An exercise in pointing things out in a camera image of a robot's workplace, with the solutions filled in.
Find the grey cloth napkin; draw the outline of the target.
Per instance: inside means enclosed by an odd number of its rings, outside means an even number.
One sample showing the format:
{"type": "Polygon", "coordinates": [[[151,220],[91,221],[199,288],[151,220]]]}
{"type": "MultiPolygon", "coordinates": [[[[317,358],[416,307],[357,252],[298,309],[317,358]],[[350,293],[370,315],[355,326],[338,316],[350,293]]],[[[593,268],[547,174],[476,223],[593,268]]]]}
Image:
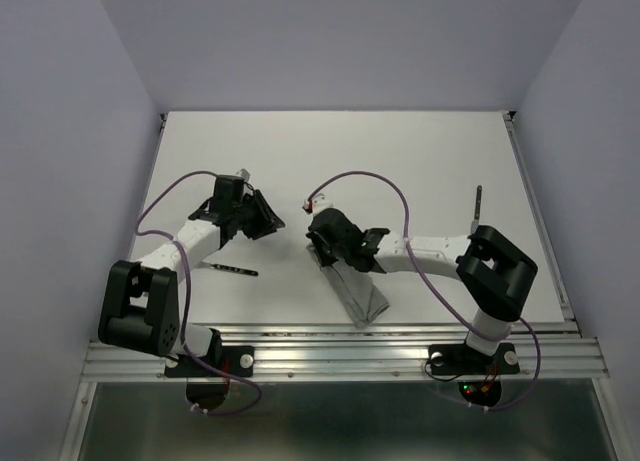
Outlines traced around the grey cloth napkin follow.
{"type": "Polygon", "coordinates": [[[387,297],[374,285],[369,274],[357,271],[342,260],[323,265],[319,253],[311,243],[306,246],[306,250],[329,282],[355,327],[370,326],[389,309],[387,297]]]}

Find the black handled knife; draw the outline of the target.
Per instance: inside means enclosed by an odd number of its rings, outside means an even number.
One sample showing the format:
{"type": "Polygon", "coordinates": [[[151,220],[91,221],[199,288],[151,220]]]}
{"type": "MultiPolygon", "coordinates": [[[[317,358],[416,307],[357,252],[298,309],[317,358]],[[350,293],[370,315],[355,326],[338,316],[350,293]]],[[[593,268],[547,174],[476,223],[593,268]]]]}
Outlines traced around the black handled knife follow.
{"type": "Polygon", "coordinates": [[[473,214],[473,219],[472,219],[471,226],[470,226],[470,233],[471,234],[473,234],[477,230],[477,228],[479,227],[479,224],[480,224],[482,194],[483,194],[483,186],[482,185],[478,185],[476,187],[476,193],[475,193],[474,214],[473,214]]]}

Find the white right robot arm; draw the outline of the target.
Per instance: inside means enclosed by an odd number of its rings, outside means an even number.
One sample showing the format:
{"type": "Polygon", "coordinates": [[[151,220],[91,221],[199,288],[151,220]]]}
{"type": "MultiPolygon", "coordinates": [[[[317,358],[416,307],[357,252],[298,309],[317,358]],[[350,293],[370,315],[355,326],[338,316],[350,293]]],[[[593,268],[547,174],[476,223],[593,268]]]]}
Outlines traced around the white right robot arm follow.
{"type": "Polygon", "coordinates": [[[538,273],[537,264],[492,226],[462,236],[412,237],[387,228],[360,229],[333,205],[313,208],[308,250],[357,326],[384,312],[389,302],[375,274],[416,273],[460,282],[477,305],[460,347],[463,365],[482,371],[519,321],[538,273]]]}

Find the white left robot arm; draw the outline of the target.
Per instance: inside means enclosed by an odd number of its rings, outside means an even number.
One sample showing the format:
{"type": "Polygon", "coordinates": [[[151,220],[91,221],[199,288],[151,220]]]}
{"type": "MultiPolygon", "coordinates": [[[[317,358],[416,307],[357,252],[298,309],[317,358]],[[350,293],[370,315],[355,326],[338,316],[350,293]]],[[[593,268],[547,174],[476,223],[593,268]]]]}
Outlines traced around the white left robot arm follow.
{"type": "Polygon", "coordinates": [[[108,345],[158,357],[188,356],[199,374],[215,373],[223,352],[210,329],[197,328],[180,312],[179,286],[191,290],[191,271],[237,233],[257,240],[285,227],[261,191],[241,176],[218,176],[213,193],[175,234],[148,230],[166,242],[134,261],[110,268],[98,326],[108,345]]]}

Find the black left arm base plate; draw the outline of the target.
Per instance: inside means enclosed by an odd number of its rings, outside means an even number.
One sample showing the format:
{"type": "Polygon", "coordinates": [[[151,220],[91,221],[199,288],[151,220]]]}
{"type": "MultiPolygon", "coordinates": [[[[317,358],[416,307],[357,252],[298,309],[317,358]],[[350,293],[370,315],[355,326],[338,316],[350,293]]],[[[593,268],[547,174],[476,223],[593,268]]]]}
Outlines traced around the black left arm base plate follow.
{"type": "Polygon", "coordinates": [[[165,364],[163,375],[169,379],[213,378],[220,374],[212,372],[204,366],[213,366],[216,370],[236,377],[251,378],[254,371],[255,348],[251,345],[223,346],[217,362],[213,363],[207,356],[199,362],[189,355],[178,355],[177,362],[170,366],[165,364]]]}

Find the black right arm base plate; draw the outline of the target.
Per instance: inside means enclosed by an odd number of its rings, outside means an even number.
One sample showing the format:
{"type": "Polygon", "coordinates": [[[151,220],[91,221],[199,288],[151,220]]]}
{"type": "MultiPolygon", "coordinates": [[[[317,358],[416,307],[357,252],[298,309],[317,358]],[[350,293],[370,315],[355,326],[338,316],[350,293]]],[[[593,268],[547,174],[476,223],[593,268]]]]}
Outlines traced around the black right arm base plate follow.
{"type": "Polygon", "coordinates": [[[464,343],[432,344],[428,348],[427,365],[436,377],[520,373],[512,343],[501,343],[492,355],[482,354],[464,343]]]}

